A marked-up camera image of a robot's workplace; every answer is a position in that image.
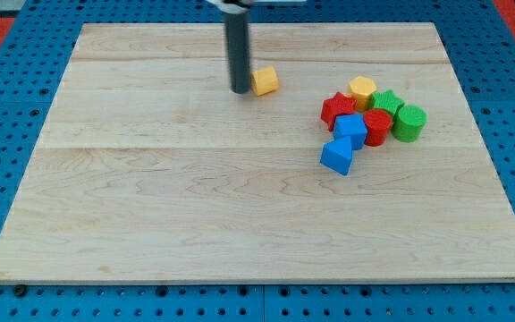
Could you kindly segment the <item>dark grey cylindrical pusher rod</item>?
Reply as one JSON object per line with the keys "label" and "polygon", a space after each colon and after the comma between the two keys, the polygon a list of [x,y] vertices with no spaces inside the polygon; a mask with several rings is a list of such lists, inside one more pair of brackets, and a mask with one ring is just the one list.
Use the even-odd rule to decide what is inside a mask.
{"label": "dark grey cylindrical pusher rod", "polygon": [[223,18],[230,88],[245,94],[250,90],[249,9],[227,5]]}

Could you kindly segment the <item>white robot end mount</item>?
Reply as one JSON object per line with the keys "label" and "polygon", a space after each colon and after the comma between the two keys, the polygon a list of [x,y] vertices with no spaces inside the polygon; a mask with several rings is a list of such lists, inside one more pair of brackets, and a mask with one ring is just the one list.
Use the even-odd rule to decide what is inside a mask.
{"label": "white robot end mount", "polygon": [[253,6],[292,6],[303,5],[307,0],[207,0],[219,9],[249,9]]}

